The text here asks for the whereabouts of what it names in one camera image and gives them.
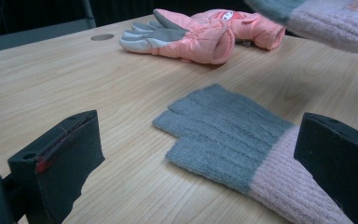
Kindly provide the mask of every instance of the light wood tabletop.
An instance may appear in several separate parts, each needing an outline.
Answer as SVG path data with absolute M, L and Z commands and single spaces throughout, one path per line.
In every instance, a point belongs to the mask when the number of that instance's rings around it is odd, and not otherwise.
M 295 124 L 304 112 L 358 130 L 358 54 L 286 36 L 273 51 L 236 46 L 223 65 L 134 54 L 118 40 L 133 21 L 0 51 L 0 175 L 7 159 L 61 120 L 98 111 L 106 160 L 65 223 L 286 223 L 251 198 L 165 158 L 175 138 L 152 120 L 219 83 Z M 91 40 L 110 34 L 113 38 Z

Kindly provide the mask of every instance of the dark background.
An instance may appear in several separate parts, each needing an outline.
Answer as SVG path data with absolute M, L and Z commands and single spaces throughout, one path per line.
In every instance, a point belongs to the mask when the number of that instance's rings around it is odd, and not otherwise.
M 242 0 L 89 0 L 97 26 L 163 8 L 191 16 L 214 8 L 253 12 Z M 0 35 L 86 18 L 81 0 L 0 0 Z

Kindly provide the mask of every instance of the pink puffy glove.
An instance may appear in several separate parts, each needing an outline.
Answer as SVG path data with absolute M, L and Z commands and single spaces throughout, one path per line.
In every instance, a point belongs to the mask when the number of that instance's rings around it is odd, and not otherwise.
M 261 49 L 276 49 L 284 37 L 284 27 L 270 21 L 258 13 L 250 14 L 225 9 L 213 9 L 198 13 L 191 18 L 200 23 L 210 22 L 211 19 L 225 20 L 234 33 L 235 38 L 251 40 Z
M 119 40 L 123 49 L 197 63 L 225 63 L 231 56 L 235 37 L 224 20 L 202 24 L 167 10 L 153 13 L 162 26 L 134 23 Z

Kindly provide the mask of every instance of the knit glove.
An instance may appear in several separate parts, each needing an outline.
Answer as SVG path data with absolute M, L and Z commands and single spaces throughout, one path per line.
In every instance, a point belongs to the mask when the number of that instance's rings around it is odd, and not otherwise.
M 293 158 L 299 128 L 212 85 L 153 121 L 179 138 L 166 158 L 249 195 L 295 223 L 351 223 Z
M 358 0 L 244 1 L 297 35 L 358 52 Z
M 225 9 L 214 9 L 193 15 L 201 23 L 225 20 L 229 29 L 239 40 L 250 40 L 261 49 L 276 49 L 282 43 L 284 27 L 262 15 Z
M 133 24 L 119 40 L 123 49 L 197 63 L 225 63 L 231 56 L 235 37 L 225 21 L 199 24 L 167 10 L 155 9 L 153 13 L 159 24 Z

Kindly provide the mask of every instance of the table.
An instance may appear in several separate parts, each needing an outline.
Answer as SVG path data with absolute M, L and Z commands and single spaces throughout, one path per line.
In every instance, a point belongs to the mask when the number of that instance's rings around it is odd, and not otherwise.
M 236 46 L 223 65 L 122 49 L 123 30 L 149 20 L 0 51 L 0 175 L 9 174 L 10 156 L 55 124 L 96 109 L 106 160 L 65 223 L 286 223 L 256 201 L 167 162 L 175 138 L 152 120 L 180 97 L 219 83 L 295 124 L 312 112 L 358 129 L 358 54 L 291 36 L 273 51 Z M 91 40 L 103 34 L 114 37 Z

